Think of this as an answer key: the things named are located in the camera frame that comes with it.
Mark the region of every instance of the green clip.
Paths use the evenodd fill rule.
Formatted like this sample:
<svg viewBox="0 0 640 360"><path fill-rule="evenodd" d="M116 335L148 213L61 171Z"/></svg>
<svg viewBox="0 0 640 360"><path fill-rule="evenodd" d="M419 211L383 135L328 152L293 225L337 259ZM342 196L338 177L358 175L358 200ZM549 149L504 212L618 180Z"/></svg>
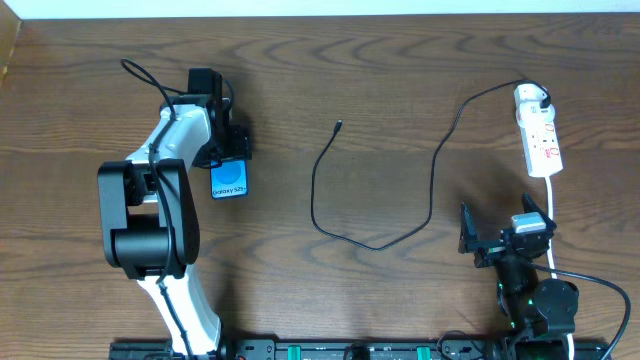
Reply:
<svg viewBox="0 0 640 360"><path fill-rule="evenodd" d="M287 348L288 359L289 360L300 360L302 358L301 352L302 351L300 350L300 346L297 346L297 345L289 346L289 348Z"/></svg>
<svg viewBox="0 0 640 360"><path fill-rule="evenodd" d="M419 347L416 349L418 360L431 360L431 349L428 347Z"/></svg>

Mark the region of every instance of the white power strip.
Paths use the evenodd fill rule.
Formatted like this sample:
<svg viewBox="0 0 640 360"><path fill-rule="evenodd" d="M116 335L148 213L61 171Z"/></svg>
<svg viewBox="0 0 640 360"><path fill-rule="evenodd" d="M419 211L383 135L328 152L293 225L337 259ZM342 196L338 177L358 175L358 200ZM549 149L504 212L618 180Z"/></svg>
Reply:
<svg viewBox="0 0 640 360"><path fill-rule="evenodd" d="M529 176L543 178L559 172L562 170L562 159L553 123L555 108L553 105L546 109L540 107L540 102L547 95L533 84L518 86L514 96Z"/></svg>

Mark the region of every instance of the white wall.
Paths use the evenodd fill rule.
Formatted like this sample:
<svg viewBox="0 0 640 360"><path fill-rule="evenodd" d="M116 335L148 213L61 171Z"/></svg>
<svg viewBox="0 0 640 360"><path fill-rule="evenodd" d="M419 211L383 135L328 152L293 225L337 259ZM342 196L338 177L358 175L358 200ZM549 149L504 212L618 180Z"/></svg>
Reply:
<svg viewBox="0 0 640 360"><path fill-rule="evenodd" d="M5 2L24 20L640 12L640 0L5 0Z"/></svg>

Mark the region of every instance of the wooden tabletop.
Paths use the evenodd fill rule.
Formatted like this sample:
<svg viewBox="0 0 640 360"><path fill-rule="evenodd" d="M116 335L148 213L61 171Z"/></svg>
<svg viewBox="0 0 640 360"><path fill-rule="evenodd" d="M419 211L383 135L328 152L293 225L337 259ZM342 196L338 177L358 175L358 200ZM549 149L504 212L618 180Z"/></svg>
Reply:
<svg viewBox="0 0 640 360"><path fill-rule="evenodd" d="M311 169L327 229L381 245L421 223L429 165L460 104L529 77L557 109L565 169L553 176L556 264L640 300L640 16L400 16L28 21L0 90L0 357L105 358L115 339L166 338L155 306L104 259L96 172L136 150L158 122L152 87L212 67L251 128L250 194L214 201L189 174L198 268L226 327L281 338L496 334L495 273L457 252L467 202L485 238L543 207L527 175L511 90L470 104L438 157L433 219L373 253L314 230ZM577 338L611 340L618 294L575 281ZM637 358L632 318L615 355Z"/></svg>

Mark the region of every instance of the white power cord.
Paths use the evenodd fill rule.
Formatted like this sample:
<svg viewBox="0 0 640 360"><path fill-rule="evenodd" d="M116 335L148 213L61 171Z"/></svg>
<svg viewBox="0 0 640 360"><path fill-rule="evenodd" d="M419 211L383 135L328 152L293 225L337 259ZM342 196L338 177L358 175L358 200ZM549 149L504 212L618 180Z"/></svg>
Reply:
<svg viewBox="0 0 640 360"><path fill-rule="evenodd" d="M545 176L544 182L547 184L547 215L553 220L553 189L551 187L551 177ZM547 261L549 269L555 269L556 264L553 261L553 239L549 239L549 250L547 250ZM551 277L558 278L558 275L551 273ZM569 360L573 360L575 356L575 345L573 344L573 334L567 334L567 346L569 347Z"/></svg>

